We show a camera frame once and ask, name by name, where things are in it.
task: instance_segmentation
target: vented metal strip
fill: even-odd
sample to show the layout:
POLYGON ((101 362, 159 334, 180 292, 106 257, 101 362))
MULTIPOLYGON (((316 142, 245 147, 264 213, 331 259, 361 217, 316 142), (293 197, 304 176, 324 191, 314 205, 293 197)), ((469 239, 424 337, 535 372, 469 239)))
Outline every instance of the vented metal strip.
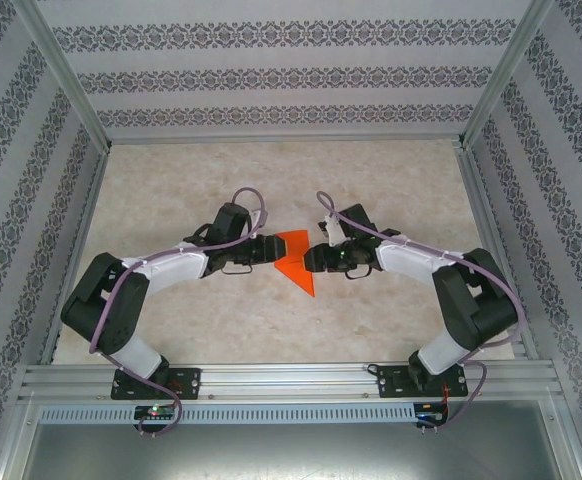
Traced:
MULTIPOLYGON (((134 405, 45 406, 42 425, 122 425, 134 423, 134 405)), ((181 424, 257 425, 307 423, 415 422, 413 403, 316 405, 186 405, 181 424)), ((165 424, 168 420, 147 420, 165 424)))

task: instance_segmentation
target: metal panel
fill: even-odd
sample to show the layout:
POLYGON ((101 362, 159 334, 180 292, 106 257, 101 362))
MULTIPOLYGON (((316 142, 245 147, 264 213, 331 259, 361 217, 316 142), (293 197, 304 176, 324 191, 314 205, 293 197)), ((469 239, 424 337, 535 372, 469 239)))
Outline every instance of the metal panel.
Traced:
POLYGON ((162 439, 131 427, 40 425, 27 479, 560 478, 535 402, 474 405, 453 428, 406 424, 182 425, 162 439))
POLYGON ((254 143, 254 142, 379 142, 385 140, 457 140, 458 135, 442 133, 367 133, 331 135, 200 135, 191 137, 122 137, 113 140, 113 145, 151 145, 182 143, 254 143))

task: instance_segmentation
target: cable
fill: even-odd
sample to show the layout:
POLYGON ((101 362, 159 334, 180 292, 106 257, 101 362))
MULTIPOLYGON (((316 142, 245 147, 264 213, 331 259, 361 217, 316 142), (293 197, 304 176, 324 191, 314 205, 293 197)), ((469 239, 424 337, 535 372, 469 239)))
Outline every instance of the cable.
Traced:
MULTIPOLYGON (((122 288, 122 285, 124 284, 126 279, 135 270, 140 268, 142 265, 146 265, 147 263, 149 263, 153 260, 157 260, 158 258, 162 258, 162 257, 165 257, 167 255, 207 252, 209 250, 222 250, 224 248, 234 247, 234 246, 248 240, 252 235, 257 233, 257 231, 260 230, 260 228, 262 228, 265 225, 266 220, 267 220, 267 212, 265 210, 264 197, 262 197, 262 194, 260 192, 258 192, 255 188, 242 187, 234 193, 233 199, 231 201, 235 202, 238 195, 242 192, 251 192, 251 193, 255 194, 255 196, 258 197, 258 200, 260 202, 260 217, 258 218, 258 221, 253 226, 253 228, 251 228, 242 237, 238 238, 237 240, 233 240, 231 242, 223 243, 220 245, 206 245, 203 247, 171 248, 169 250, 164 250, 162 252, 158 252, 158 253, 154 253, 153 255, 149 255, 148 257, 145 257, 144 259, 142 259, 142 260, 134 263, 130 267, 128 267, 124 271, 124 273, 122 273, 122 275, 120 275, 120 277, 115 282, 115 285, 113 286, 113 289, 111 290, 111 293, 109 294, 109 298, 107 298, 107 301, 104 304, 104 309, 102 310, 102 314, 100 315, 100 319, 98 320, 98 324, 96 325, 95 331, 93 332, 93 337, 91 338, 91 343, 89 345, 89 353, 95 353, 97 351, 98 341, 100 340, 100 336, 102 335, 102 331, 104 330, 104 325, 107 321, 107 317, 109 316, 109 312, 111 311, 111 306, 113 305, 113 301, 117 297, 118 292, 120 291, 120 288, 122 288)), ((145 385, 148 385, 152 388, 160 390, 161 392, 164 392, 167 395, 169 395, 171 398, 173 398, 175 407, 177 408, 177 415, 176 415, 174 421, 172 423, 170 423, 169 425, 167 425, 162 430, 160 430, 159 432, 154 432, 154 433, 149 434, 149 435, 151 435, 151 437, 157 437, 158 435, 163 435, 163 434, 167 433, 169 430, 173 429, 178 424, 178 422, 182 418, 182 402, 180 401, 180 399, 178 398, 178 396, 175 392, 172 392, 171 390, 163 387, 162 385, 158 385, 157 383, 154 383, 146 378, 143 378, 142 376, 138 375, 134 371, 126 368, 124 365, 122 365, 121 363, 119 363, 114 358, 110 357, 109 355, 102 354, 102 356, 104 358, 106 358, 107 360, 109 360, 113 365, 117 366, 124 373, 126 373, 130 377, 134 378, 135 380, 138 380, 139 382, 142 382, 145 385)), ((138 424, 138 430, 140 431, 140 435, 147 435, 148 434, 147 432, 142 430, 142 421, 138 424)))
POLYGON ((418 422, 423 423, 424 425, 435 428, 436 433, 438 432, 438 430, 444 430, 445 428, 448 428, 450 425, 455 423, 458 420, 458 418, 460 418, 462 415, 464 415, 466 413, 467 409, 471 405, 471 402, 473 402, 475 397, 478 396, 478 394, 482 390, 482 387, 484 386, 484 382, 486 382, 486 380, 487 380, 487 366, 484 363, 480 362, 479 360, 467 360, 466 362, 464 362, 464 365, 468 365, 468 366, 476 365, 476 366, 480 367, 482 369, 482 377, 480 377, 480 381, 478 382, 478 385, 475 387, 475 389, 473 390, 473 392, 471 393, 471 396, 467 399, 467 401, 464 402, 462 407, 460 407, 460 410, 458 410, 457 413, 455 415, 453 415, 453 417, 448 419, 445 423, 443 423, 440 426, 436 426, 433 423, 430 423, 427 420, 423 420, 421 418, 418 418, 418 420, 417 420, 418 422))
POLYGON ((442 404, 444 405, 444 412, 442 412, 442 415, 445 415, 449 413, 449 387, 447 387, 447 382, 444 382, 442 393, 444 395, 444 399, 442 400, 442 404))
MULTIPOLYGON (((335 216, 341 222, 348 223, 349 225, 357 228, 358 230, 366 232, 369 235, 374 235, 378 238, 381 238, 382 240, 387 240, 389 242, 395 243, 396 245, 400 245, 400 246, 404 246, 404 247, 409 245, 410 247, 415 248, 416 250, 420 250, 421 252, 424 252, 428 255, 446 258, 447 260, 451 260, 452 262, 456 262, 456 263, 459 263, 460 265, 464 265, 465 267, 467 267, 471 270, 474 270, 481 275, 484 275, 486 278, 488 278, 493 283, 495 283, 498 287, 500 287, 504 291, 504 293, 507 295, 507 297, 509 297, 509 300, 511 300, 511 303, 513 304, 513 307, 515 308, 516 315, 518 317, 518 323, 516 325, 514 332, 511 335, 509 335, 508 337, 506 337, 502 340, 497 340, 494 342, 485 343, 484 345, 482 345, 481 348, 498 347, 500 345, 505 345, 507 343, 510 343, 511 341, 513 341, 515 338, 517 338, 520 335, 520 333, 522 332, 523 329, 525 329, 527 327, 527 317, 524 313, 524 307, 522 306, 522 303, 520 303, 520 300, 518 299, 516 294, 513 293, 513 290, 511 290, 511 288, 509 288, 509 286, 505 282, 500 280, 498 277, 496 277, 494 274, 492 274, 488 270, 486 270, 486 269, 484 269, 484 268, 480 267, 479 265, 476 265, 472 262, 469 262, 469 261, 465 260, 464 258, 460 258, 460 257, 457 257, 455 255, 452 255, 451 253, 449 253, 447 251, 440 250, 440 249, 437 249, 434 247, 430 247, 430 246, 424 245, 422 243, 414 242, 413 240, 402 240, 399 238, 384 235, 383 233, 380 233, 380 232, 376 232, 375 230, 368 228, 368 227, 365 227, 364 225, 362 225, 358 222, 355 222, 355 221, 345 217, 344 215, 340 214, 335 209, 335 203, 333 202, 333 199, 329 196, 329 194, 327 194, 323 191, 318 191, 318 192, 316 192, 316 197, 318 199, 318 202, 320 202, 324 206, 324 208, 326 208, 329 211, 331 216, 335 216)), ((461 363, 465 360, 468 360, 473 355, 475 355, 477 352, 478 352, 478 350, 475 350, 475 351, 467 354, 458 363, 461 363)))

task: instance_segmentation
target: metal bar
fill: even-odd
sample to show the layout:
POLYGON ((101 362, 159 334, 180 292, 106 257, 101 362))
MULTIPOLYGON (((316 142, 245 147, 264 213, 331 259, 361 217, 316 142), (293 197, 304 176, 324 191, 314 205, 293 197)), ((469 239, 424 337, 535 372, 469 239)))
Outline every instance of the metal bar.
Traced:
POLYGON ((78 77, 73 72, 69 61, 64 56, 60 44, 42 16, 36 0, 14 0, 13 6, 29 34, 35 40, 42 52, 44 59, 58 79, 58 83, 67 94, 71 105, 75 108, 80 120, 91 136, 91 140, 98 146, 101 152, 109 151, 109 139, 104 126, 100 122, 95 109, 89 102, 78 77))
MULTIPOLYGON (((482 245, 493 255, 507 283, 515 285, 493 212, 488 207, 489 201, 484 185, 480 180, 473 153, 469 148, 456 148, 455 153, 482 245)), ((522 343, 529 359, 536 360, 540 358, 531 332, 528 329, 522 332, 522 343)))
POLYGON ((0 451, 0 480, 21 479, 33 446, 41 409, 38 405, 14 407, 4 445, 0 451))
POLYGON ((511 343, 511 349, 513 350, 513 356, 515 358, 528 358, 527 349, 525 348, 524 342, 522 342, 522 340, 511 343))
MULTIPOLYGON (((62 292, 60 298, 58 299, 58 304, 63 305, 68 298, 73 284, 75 282, 75 277, 78 274, 78 266, 80 265, 80 259, 82 258, 82 252, 84 251, 84 246, 87 241, 87 235, 89 233, 89 228, 91 227, 91 220, 93 219, 93 213, 95 212, 95 206, 98 202, 98 196, 100 195, 100 188, 102 187, 102 181, 104 180, 104 173, 106 171, 107 162, 109 160, 109 154, 104 152, 102 158, 100 159, 100 164, 97 166, 97 172, 95 175, 95 185, 91 188, 89 192, 89 198, 87 199, 87 207, 85 211, 85 216, 83 222, 80 225, 80 231, 76 238, 76 246, 73 250, 73 254, 69 259, 69 269, 67 270, 67 278, 62 286, 62 292)), ((55 351, 56 344, 60 335, 60 329, 62 328, 62 323, 60 320, 61 308, 57 308, 55 316, 51 321, 51 329, 49 330, 48 341, 44 346, 44 351, 40 358, 40 363, 47 365, 53 361, 53 352, 55 351)))
POLYGON ((524 13, 518 28, 513 32, 513 37, 493 71, 487 86, 478 100, 477 105, 469 117, 467 126, 462 134, 464 146, 471 146, 482 130, 482 126, 489 118, 491 110, 495 106, 504 87, 509 83, 513 72, 524 56, 524 51, 529 46, 535 32, 540 27, 546 16, 552 0, 532 0, 524 13))
MULTIPOLYGON (((562 395, 551 361, 485 361, 487 381, 478 401, 545 399, 562 395)), ((202 369, 200 396, 187 403, 342 403, 387 402, 381 399, 376 378, 366 364, 196 365, 202 369)), ((115 369, 106 366, 31 366, 18 395, 19 403, 115 404, 109 395, 115 369)), ((475 388, 481 370, 465 369, 469 389, 475 388)), ((432 398, 404 398, 404 402, 429 402, 432 398)))
POLYGON ((172 143, 242 143, 242 142, 364 142, 383 140, 457 140, 457 134, 438 133, 365 133, 316 135, 203 135, 192 137, 129 137, 113 139, 113 145, 156 145, 172 143))
POLYGON ((538 403, 562 479, 582 479, 582 444, 566 400, 547 398, 538 403))

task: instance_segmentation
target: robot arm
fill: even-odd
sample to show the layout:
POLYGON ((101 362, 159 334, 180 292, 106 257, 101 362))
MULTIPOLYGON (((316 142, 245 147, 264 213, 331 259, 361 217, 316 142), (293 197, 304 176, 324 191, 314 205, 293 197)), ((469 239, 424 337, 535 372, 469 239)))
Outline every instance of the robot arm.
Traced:
MULTIPOLYGON (((359 204, 339 213, 377 231, 359 204)), ((422 252, 409 245, 412 242, 400 232, 382 232, 396 239, 391 242, 340 223, 333 216, 319 225, 330 241, 307 252, 304 258, 307 270, 344 272, 348 276, 358 265, 367 265, 367 275, 373 269, 394 272, 435 288, 444 328, 409 358, 409 376, 421 390, 517 320, 511 300, 491 280, 445 257, 422 252)), ((467 254, 453 253, 453 256, 484 268, 504 282, 502 272, 486 250, 478 248, 467 254)))
POLYGON ((97 343, 97 349, 144 379, 163 385, 169 363, 137 334, 136 326, 144 300, 171 285, 196 280, 222 270, 227 262, 246 265, 269 263, 285 255, 285 243, 275 235, 254 235, 229 248, 191 251, 222 246, 240 238, 245 228, 263 215, 249 213, 235 203, 225 203, 212 224, 169 250, 166 255, 118 259, 109 253, 94 258, 65 303, 61 319, 87 341, 92 341, 106 304, 122 274, 132 265, 144 264, 121 284, 97 343))

